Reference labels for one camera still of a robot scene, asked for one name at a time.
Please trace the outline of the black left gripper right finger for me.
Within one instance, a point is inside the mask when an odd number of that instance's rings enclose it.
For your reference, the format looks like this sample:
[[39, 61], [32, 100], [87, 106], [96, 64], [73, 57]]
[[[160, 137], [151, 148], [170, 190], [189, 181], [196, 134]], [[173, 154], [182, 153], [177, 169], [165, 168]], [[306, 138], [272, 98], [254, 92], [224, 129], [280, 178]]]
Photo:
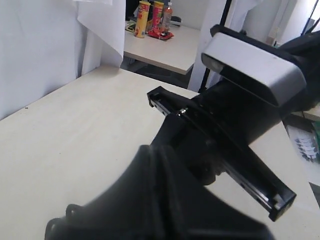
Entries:
[[139, 147], [121, 177], [83, 206], [99, 240], [271, 240], [270, 230], [210, 193], [169, 147]]

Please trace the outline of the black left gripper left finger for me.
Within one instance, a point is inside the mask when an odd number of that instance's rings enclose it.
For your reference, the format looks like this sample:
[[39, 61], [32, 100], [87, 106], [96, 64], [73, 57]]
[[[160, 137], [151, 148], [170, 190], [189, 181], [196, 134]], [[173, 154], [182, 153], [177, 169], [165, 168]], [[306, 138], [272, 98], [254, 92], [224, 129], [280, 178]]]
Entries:
[[51, 219], [45, 228], [45, 240], [98, 240], [100, 232], [90, 226], [82, 206], [69, 204], [65, 216]]

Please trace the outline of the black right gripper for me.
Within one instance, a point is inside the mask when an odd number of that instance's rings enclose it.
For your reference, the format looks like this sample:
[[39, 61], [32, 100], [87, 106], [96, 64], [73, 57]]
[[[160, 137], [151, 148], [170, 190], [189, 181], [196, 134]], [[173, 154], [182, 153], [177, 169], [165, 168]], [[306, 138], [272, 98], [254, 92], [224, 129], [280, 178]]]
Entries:
[[159, 86], [147, 94], [151, 107], [165, 119], [152, 141], [168, 145], [204, 186], [228, 174], [278, 220], [296, 193], [283, 183], [250, 144], [279, 122], [274, 107], [229, 83], [187, 98]]

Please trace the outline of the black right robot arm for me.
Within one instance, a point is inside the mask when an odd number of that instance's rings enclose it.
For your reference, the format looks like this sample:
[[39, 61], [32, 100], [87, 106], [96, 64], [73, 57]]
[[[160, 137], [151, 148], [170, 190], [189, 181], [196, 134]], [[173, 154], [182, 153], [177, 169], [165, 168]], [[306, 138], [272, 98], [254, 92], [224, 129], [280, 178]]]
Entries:
[[319, 47], [314, 35], [274, 48], [216, 33], [201, 60], [221, 81], [193, 98], [163, 87], [148, 93], [149, 105], [165, 116], [152, 144], [172, 147], [203, 185], [226, 172], [276, 221], [297, 195], [250, 144], [320, 100]]

